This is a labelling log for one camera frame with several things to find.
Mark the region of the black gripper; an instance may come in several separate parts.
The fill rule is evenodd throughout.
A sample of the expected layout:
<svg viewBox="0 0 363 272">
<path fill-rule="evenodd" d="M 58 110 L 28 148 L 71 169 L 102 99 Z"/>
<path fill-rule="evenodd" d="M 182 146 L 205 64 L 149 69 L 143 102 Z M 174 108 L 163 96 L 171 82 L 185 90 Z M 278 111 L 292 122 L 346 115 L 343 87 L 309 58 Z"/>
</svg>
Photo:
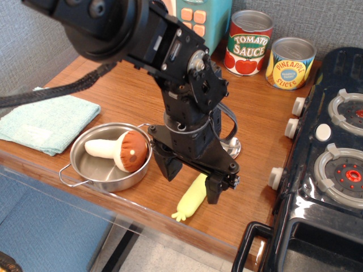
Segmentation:
<svg viewBox="0 0 363 272">
<path fill-rule="evenodd" d="M 217 204 L 221 193 L 235 189 L 240 182 L 238 163 L 222 148 L 232 136 L 221 138 L 222 117 L 203 116 L 194 124 L 164 118 L 164 125 L 150 125 L 155 161 L 168 181 L 183 165 L 207 175 L 205 187 L 208 204 Z"/>
</svg>

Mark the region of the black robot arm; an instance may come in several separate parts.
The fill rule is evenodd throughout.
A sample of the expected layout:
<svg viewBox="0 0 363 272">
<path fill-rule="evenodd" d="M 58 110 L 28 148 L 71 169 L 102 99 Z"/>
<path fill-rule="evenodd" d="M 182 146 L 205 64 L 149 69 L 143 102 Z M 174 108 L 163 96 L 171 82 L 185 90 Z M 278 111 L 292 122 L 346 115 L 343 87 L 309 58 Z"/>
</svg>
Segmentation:
<svg viewBox="0 0 363 272">
<path fill-rule="evenodd" d="M 221 115 L 228 82 L 203 38 L 168 14 L 161 1 L 25 1 L 60 22 L 74 49 L 99 63 L 145 69 L 164 101 L 163 125 L 151 125 L 154 157 L 172 180 L 183 165 L 206 174 L 210 204 L 239 183 L 239 165 L 223 149 Z"/>
</svg>

